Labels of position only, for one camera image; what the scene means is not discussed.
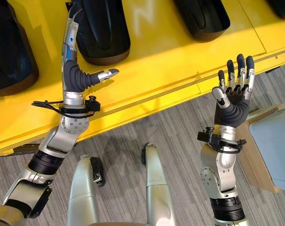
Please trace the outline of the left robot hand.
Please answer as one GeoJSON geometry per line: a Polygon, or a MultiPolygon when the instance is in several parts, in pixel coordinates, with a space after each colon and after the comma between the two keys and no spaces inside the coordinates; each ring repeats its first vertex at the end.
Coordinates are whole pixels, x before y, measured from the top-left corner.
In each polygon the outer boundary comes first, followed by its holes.
{"type": "Polygon", "coordinates": [[[83,15],[84,10],[80,4],[73,3],[68,12],[62,45],[62,84],[63,91],[66,92],[83,92],[119,73],[115,68],[91,74],[80,69],[77,63],[76,37],[83,15]]]}

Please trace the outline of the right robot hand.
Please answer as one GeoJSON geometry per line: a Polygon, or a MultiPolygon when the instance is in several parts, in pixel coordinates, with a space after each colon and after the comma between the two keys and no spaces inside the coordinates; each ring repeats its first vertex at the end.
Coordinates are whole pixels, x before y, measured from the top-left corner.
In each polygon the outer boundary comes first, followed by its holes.
{"type": "Polygon", "coordinates": [[[241,125],[249,113],[249,104],[253,93],[255,67],[252,56],[237,56],[238,73],[235,75],[232,60],[227,61],[228,84],[224,71],[218,72],[219,86],[212,89],[216,99],[214,123],[233,128],[241,125]]]}

